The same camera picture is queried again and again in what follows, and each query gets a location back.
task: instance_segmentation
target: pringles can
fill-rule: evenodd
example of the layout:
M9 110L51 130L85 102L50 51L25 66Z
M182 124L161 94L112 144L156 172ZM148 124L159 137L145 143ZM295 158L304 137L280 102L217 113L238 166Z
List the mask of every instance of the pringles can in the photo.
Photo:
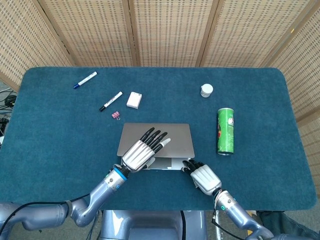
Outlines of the pringles can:
M234 154L234 110L220 108L218 110L218 144L220 155Z

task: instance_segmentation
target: laptop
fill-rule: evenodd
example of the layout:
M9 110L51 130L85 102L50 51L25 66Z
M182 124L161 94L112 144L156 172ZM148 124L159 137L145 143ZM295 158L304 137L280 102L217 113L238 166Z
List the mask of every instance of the laptop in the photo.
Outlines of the laptop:
M171 141L154 155L154 162L146 170L181 170L182 161L195 157L190 126L187 123L130 123L124 124L117 155L122 157L126 151L150 128L168 134L163 138Z

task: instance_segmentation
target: blue carpet surface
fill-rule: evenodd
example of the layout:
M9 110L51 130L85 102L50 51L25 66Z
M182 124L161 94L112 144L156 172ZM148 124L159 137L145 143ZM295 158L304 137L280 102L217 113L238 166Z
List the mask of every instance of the blue carpet surface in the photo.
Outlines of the blue carpet surface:
M73 86L97 71L93 79ZM200 86L210 83L209 98ZM99 108L119 91L118 100ZM139 109L126 106L142 94ZM217 110L234 109L234 155L216 153ZM111 114L120 113L121 120ZM315 187L283 74L275 68L37 67L24 75L2 149L0 201L84 195L120 163L126 122L189 123L195 160L248 210L298 210ZM185 173L133 173L106 202L115 210L211 210Z

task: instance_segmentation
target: small white container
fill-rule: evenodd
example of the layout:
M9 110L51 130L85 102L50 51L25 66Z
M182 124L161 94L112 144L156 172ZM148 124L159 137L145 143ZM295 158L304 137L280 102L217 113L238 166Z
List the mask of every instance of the small white container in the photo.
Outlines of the small white container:
M201 86L201 96L204 98L208 98L210 94L214 91L214 87L211 84L204 84Z

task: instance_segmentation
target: green can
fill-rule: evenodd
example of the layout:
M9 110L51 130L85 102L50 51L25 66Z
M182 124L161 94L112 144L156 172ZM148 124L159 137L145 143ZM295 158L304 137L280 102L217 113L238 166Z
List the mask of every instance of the green can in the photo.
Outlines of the green can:
M218 146L220 155L234 154L234 110L220 108L218 110Z

